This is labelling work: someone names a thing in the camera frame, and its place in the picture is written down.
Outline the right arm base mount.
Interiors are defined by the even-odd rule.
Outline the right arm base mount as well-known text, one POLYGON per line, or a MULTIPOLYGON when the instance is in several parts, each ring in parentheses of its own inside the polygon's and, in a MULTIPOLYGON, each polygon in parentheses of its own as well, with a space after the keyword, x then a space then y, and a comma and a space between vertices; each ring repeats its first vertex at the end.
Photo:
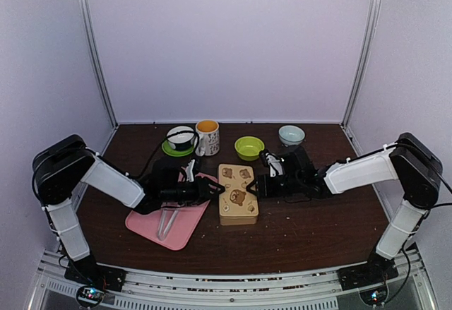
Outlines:
POLYGON ((388 281, 398 276, 398 270, 394 267, 382 268, 370 263, 338 270, 342 290, 357 289, 362 302, 372 307, 384 305, 389 298, 388 281))

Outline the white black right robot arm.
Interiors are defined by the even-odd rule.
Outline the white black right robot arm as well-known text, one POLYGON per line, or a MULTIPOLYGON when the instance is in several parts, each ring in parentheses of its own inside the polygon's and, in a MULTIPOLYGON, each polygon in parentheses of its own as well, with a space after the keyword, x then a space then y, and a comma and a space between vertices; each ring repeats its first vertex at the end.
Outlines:
POLYGON ((445 184, 440 159, 408 132, 378 150, 319 169, 300 145, 290 146, 279 155, 262 150, 260 156, 269 172, 246 185, 246 190, 259 199, 297 194, 325 199, 363 186, 375 187, 391 211, 391 221, 373 250, 376 256, 362 267, 362 277, 371 283, 387 274, 388 261, 416 233, 445 184))

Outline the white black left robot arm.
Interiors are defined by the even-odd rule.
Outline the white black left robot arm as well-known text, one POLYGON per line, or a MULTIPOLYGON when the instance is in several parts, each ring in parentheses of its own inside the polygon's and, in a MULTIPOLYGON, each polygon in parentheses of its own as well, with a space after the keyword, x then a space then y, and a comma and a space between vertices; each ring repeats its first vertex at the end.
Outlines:
POLYGON ((89 149, 72 134, 38 153, 32 161, 32 189, 71 262, 74 273, 94 285, 102 271, 79 223, 73 196, 82 185, 148 215, 160 209, 200 205, 225 192, 209 177, 196 174, 198 161, 185 168, 155 163, 150 173, 132 177, 89 149))

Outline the tan tin box base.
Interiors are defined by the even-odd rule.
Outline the tan tin box base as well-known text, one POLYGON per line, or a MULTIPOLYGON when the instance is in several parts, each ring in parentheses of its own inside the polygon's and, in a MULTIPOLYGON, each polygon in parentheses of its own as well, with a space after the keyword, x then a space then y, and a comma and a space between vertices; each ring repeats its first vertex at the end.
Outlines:
POLYGON ((220 224, 222 226, 254 225, 257 223, 258 216, 251 215, 246 217, 227 217, 220 215, 220 224))

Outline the bear print tin lid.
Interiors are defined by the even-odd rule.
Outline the bear print tin lid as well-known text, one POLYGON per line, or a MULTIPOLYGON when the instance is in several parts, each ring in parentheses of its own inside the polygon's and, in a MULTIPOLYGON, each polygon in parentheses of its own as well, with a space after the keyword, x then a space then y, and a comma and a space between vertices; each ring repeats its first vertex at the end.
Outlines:
POLYGON ((246 191, 246 185, 254 179, 251 166, 220 164, 218 183, 225 187, 219 196, 219 217, 246 217, 259 214, 258 201, 246 191))

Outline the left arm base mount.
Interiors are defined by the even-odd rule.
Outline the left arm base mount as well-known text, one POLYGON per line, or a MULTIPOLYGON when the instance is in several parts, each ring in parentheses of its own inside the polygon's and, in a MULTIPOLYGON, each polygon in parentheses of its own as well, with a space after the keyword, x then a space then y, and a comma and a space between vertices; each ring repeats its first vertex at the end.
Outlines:
POLYGON ((75 267, 69 265, 64 277, 81 284, 76 290, 76 301, 85 308, 93 308, 102 303, 112 292, 122 291, 126 271, 120 268, 100 266, 99 277, 86 277, 75 267))

